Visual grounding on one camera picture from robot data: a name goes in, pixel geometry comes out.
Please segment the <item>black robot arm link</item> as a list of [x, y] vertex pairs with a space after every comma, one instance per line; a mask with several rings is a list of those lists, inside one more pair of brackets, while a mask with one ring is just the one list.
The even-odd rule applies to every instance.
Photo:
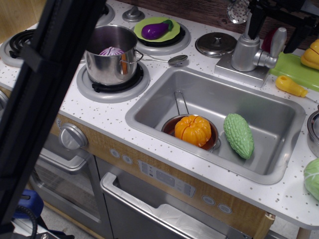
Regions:
[[68, 91], [103, 0], [49, 0], [0, 121], [0, 236], [23, 190]]

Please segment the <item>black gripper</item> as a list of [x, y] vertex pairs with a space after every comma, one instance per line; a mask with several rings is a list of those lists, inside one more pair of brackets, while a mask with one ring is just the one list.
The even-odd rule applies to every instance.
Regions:
[[296, 27], [284, 53], [293, 53], [319, 27], [319, 8], [310, 0], [252, 0], [248, 36], [254, 40], [267, 17]]

